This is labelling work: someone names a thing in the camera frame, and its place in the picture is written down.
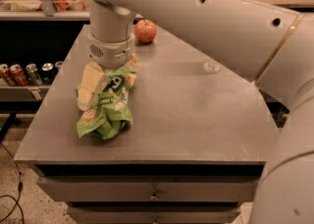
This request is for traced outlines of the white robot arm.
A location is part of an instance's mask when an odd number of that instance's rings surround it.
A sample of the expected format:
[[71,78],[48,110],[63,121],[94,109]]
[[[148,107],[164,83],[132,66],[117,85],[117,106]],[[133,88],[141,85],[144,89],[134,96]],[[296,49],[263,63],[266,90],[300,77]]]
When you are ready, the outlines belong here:
[[280,100],[290,114],[264,167],[249,224],[314,224],[313,17],[254,0],[92,0],[99,39],[113,34],[103,8],[131,10]]

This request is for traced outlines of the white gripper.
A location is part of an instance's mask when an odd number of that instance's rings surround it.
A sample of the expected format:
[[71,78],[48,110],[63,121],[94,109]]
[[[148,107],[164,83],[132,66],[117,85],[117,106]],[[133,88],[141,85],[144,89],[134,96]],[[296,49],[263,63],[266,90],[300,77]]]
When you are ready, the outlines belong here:
[[78,108],[88,110],[102,90],[105,80],[105,69],[119,69],[127,66],[137,70],[139,62],[134,51],[134,35],[122,42],[104,42],[91,33],[87,36],[87,55],[94,61],[88,63],[83,71],[78,88]]

